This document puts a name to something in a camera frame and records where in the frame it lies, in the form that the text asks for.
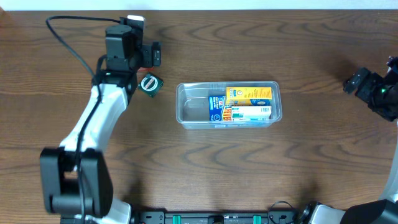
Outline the green Zam-Buk box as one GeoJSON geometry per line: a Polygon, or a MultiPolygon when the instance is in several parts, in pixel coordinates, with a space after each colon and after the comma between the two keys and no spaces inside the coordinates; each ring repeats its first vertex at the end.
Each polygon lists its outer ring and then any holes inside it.
{"type": "Polygon", "coordinates": [[[161,78],[152,73],[147,73],[138,83],[137,87],[140,91],[143,91],[145,94],[153,98],[158,94],[163,85],[164,81],[161,78]]]}

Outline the clear plastic container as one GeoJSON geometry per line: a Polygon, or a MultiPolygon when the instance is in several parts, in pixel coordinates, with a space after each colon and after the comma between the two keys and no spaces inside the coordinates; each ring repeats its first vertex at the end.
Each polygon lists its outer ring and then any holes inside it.
{"type": "Polygon", "coordinates": [[[185,129],[266,128],[282,119],[279,86],[274,81],[181,83],[176,92],[176,119],[185,129]],[[271,117],[264,121],[210,121],[208,97],[226,96],[227,87],[271,87],[271,117]]]}

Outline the blue cooling patch box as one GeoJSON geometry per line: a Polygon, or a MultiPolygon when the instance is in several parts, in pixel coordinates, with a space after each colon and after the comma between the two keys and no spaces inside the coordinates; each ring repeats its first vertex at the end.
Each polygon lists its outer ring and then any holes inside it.
{"type": "Polygon", "coordinates": [[[226,96],[209,96],[210,121],[233,121],[231,107],[226,103],[226,96]]]}

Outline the yellow cough syrup box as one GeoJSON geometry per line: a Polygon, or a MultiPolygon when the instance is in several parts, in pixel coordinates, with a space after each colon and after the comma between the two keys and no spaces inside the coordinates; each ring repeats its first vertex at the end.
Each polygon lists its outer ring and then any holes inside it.
{"type": "Polygon", "coordinates": [[[230,106],[270,106],[271,87],[227,87],[226,103],[230,106]]]}

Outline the white Panadol box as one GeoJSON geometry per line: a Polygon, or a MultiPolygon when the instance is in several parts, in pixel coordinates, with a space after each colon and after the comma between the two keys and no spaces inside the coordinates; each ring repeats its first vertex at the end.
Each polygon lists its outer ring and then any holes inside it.
{"type": "Polygon", "coordinates": [[[272,113],[271,106],[232,106],[233,121],[262,121],[268,120],[272,113]]]}

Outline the red medicine box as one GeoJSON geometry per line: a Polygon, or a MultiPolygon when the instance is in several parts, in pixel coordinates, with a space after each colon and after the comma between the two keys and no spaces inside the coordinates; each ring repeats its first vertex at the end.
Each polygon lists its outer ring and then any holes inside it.
{"type": "Polygon", "coordinates": [[[141,67],[137,72],[138,73],[143,73],[143,72],[150,72],[150,71],[153,71],[153,70],[154,70],[154,67],[151,67],[151,68],[141,67]]]}

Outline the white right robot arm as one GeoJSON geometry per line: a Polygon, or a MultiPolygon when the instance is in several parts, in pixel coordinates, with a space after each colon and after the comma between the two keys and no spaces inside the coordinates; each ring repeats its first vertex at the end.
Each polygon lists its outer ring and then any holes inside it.
{"type": "MultiPolygon", "coordinates": [[[[397,57],[385,62],[384,75],[366,67],[355,71],[343,82],[343,91],[353,94],[366,107],[393,128],[397,128],[397,57]]],[[[346,209],[333,208],[320,202],[309,203],[297,223],[380,223],[397,224],[397,148],[379,197],[346,209]]]]}

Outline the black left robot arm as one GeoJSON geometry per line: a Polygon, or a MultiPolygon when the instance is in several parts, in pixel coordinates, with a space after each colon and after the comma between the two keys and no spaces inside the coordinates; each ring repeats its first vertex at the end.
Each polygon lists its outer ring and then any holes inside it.
{"type": "Polygon", "coordinates": [[[54,30],[53,36],[91,75],[91,95],[80,119],[56,148],[40,154],[44,207],[61,223],[138,223],[131,205],[113,196],[104,159],[111,133],[131,102],[142,68],[161,64],[161,44],[144,44],[145,19],[128,15],[105,30],[106,53],[91,67],[54,30]]]}

